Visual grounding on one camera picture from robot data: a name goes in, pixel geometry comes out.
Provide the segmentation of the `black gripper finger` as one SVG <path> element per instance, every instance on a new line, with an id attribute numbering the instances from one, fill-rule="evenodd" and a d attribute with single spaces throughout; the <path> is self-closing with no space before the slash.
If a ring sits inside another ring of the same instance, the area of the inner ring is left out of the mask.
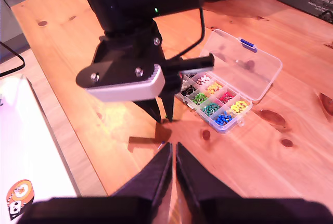
<path id="1" fill-rule="evenodd" d="M 166 143 L 153 159 L 113 196 L 137 196 L 153 203 L 163 198 L 172 177 L 172 144 Z"/>
<path id="2" fill-rule="evenodd" d="M 241 196 L 206 169 L 180 142 L 176 145 L 176 174 L 190 205 L 213 207 L 241 199 Z"/>

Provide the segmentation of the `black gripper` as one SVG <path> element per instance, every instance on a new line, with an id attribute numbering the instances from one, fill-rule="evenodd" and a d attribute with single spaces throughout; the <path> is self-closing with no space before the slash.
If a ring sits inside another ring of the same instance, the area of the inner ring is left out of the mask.
<path id="1" fill-rule="evenodd" d="M 164 62 L 165 77 L 164 87 L 159 95 L 169 122 L 173 121 L 174 96 L 179 93 L 182 87 L 182 75 L 180 73 L 195 73 L 210 71 L 214 67 L 214 56 L 182 59 L 171 58 Z M 156 122 L 161 122 L 161 114 L 156 99 L 136 101 L 135 104 L 149 114 Z"/>

